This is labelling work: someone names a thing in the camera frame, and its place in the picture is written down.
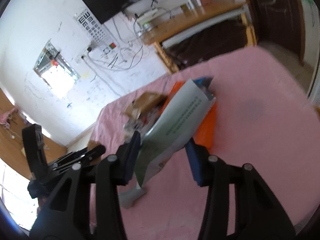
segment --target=pink bed sheet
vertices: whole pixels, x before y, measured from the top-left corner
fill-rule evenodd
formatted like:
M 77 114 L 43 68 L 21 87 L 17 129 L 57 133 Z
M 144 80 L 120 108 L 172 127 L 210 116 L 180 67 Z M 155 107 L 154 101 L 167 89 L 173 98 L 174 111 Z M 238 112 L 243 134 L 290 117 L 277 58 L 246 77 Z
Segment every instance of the pink bed sheet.
M 210 89 L 218 100 L 212 153 L 228 164 L 252 163 L 292 223 L 300 222 L 320 203 L 320 123 L 294 78 L 259 47 L 163 76 L 112 102 L 101 111 L 91 140 L 106 146 L 105 156 L 114 154 L 123 143 L 127 121 L 121 112 L 131 101 L 145 91 L 168 93 L 176 81 L 202 76 L 214 76 Z M 206 196 L 207 188 L 196 185 L 185 150 L 180 150 L 148 182 L 147 193 L 132 208 L 121 210 L 128 239 L 197 239 Z M 233 202 L 229 223 L 231 232 Z

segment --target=tile floor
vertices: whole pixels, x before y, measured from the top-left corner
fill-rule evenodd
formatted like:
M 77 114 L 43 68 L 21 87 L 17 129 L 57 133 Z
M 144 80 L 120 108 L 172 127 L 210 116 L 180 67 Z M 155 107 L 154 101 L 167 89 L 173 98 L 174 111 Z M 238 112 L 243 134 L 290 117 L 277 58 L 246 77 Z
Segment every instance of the tile floor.
M 313 78 L 313 68 L 299 62 L 299 57 L 293 52 L 272 42 L 262 41 L 259 46 L 269 51 L 279 62 L 281 62 L 287 70 L 296 78 L 301 87 L 307 93 Z

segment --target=wooden baseboard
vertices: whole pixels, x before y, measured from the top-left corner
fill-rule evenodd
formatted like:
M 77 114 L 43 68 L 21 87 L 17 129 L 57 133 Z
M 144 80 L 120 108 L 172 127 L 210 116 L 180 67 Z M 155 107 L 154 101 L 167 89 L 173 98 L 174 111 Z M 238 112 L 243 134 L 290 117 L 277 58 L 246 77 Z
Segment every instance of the wooden baseboard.
M 66 148 L 69 149 L 72 145 L 76 144 L 82 137 L 87 135 L 89 132 L 93 130 L 95 123 L 90 125 L 87 129 L 85 129 L 82 133 L 80 133 L 76 138 L 74 138 L 68 145 L 66 145 Z

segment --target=dark brown door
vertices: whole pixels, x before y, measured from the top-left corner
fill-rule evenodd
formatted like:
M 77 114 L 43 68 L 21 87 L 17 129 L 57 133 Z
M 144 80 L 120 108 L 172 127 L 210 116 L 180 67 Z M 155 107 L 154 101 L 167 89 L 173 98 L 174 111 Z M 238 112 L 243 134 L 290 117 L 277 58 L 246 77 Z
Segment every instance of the dark brown door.
M 250 2 L 255 11 L 255 27 L 258 28 L 260 40 L 273 41 L 298 56 L 304 54 L 304 22 L 300 0 Z

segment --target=wall outlet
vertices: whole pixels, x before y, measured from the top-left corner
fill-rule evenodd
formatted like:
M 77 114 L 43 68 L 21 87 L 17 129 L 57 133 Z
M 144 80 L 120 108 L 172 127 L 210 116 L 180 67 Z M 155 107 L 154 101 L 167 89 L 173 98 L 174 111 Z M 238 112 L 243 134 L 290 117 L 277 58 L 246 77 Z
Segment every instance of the wall outlet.
M 74 61 L 77 64 L 80 64 L 82 62 L 82 57 L 87 57 L 88 55 L 88 48 L 91 47 L 92 50 L 94 50 L 96 48 L 95 44 L 93 42 L 91 42 L 89 45 L 85 46 L 83 50 L 80 51 L 80 53 L 78 54 L 78 56 L 75 57 Z

